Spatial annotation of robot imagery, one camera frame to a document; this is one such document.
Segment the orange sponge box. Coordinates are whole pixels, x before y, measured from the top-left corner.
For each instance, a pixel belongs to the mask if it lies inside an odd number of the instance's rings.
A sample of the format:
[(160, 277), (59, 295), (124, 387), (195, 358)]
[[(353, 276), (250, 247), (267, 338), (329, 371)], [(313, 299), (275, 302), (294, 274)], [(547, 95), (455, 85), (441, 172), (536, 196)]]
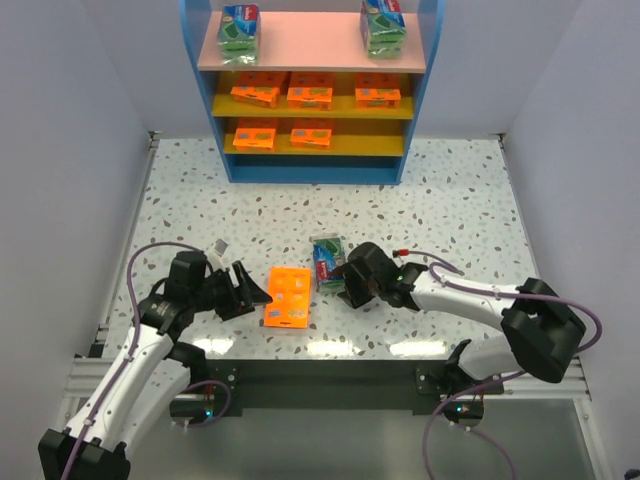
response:
[(284, 71), (248, 71), (231, 88), (234, 100), (264, 108), (276, 108), (289, 77)]
[(356, 73), (354, 95), (361, 109), (397, 108), (402, 99), (399, 77), (394, 73)]
[(267, 293), (272, 301), (266, 305), (264, 326), (305, 329), (309, 324), (312, 273), (309, 268), (272, 267)]
[(289, 108), (329, 111), (332, 108), (335, 74), (295, 71), (287, 91)]
[(333, 130), (333, 119), (296, 119), (291, 129), (289, 143), (292, 147), (328, 150), (331, 147)]
[(277, 118), (241, 118), (237, 122), (233, 146), (239, 151), (273, 151), (277, 128)]

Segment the green sponge pack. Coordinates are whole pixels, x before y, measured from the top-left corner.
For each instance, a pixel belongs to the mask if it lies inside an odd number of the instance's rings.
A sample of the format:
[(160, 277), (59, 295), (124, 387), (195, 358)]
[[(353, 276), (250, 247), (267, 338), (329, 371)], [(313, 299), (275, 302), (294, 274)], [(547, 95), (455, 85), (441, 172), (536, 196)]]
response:
[(260, 10), (256, 4), (223, 7), (216, 37), (223, 64), (251, 66), (258, 63), (260, 25)]
[(338, 272), (345, 263), (342, 240), (336, 234), (311, 238), (313, 263), (317, 291), (321, 294), (335, 293), (344, 288), (343, 276)]
[(363, 0), (360, 30), (365, 52), (372, 59), (399, 59), (407, 27), (397, 0)]

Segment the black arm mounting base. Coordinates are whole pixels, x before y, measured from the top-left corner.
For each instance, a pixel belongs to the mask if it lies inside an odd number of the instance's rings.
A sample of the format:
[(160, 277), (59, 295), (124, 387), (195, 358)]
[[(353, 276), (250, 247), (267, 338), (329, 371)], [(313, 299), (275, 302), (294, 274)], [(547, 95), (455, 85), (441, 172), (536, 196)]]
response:
[(447, 360), (210, 360), (231, 390), (226, 414), (246, 409), (404, 410), (431, 413), (478, 385)]

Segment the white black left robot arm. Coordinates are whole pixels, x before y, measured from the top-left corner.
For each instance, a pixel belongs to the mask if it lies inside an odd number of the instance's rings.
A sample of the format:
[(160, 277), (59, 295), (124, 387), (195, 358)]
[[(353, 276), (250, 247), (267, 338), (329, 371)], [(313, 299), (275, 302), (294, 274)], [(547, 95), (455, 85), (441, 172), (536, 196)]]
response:
[(213, 311), (223, 321), (252, 313), (271, 296), (241, 262), (214, 268), (207, 255), (179, 244), (166, 277), (133, 303), (124, 345), (97, 388), (65, 427), (47, 430), (38, 444), (47, 479), (125, 479), (127, 451), (147, 421), (182, 393), (215, 386), (203, 349), (181, 341), (196, 314)]

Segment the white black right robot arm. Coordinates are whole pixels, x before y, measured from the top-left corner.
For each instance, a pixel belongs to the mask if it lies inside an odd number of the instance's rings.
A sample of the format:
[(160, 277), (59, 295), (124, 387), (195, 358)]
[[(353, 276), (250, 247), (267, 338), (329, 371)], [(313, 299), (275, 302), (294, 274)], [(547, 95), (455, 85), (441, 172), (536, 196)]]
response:
[(334, 270), (344, 281), (339, 296), (353, 309), (378, 298), (394, 308), (451, 314), (496, 330), (495, 337), (467, 339), (454, 348), (434, 378), (448, 394), (520, 372), (551, 384), (563, 380), (586, 327), (545, 282), (482, 284), (462, 279), (460, 270), (440, 259), (397, 263), (404, 254), (359, 245)]

